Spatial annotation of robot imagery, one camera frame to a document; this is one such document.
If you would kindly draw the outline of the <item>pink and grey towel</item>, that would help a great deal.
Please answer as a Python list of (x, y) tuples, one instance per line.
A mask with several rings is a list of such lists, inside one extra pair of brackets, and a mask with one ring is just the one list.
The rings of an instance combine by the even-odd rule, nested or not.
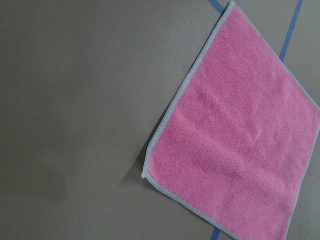
[(141, 176), (236, 240), (284, 240), (319, 130), (317, 104), (230, 1)]

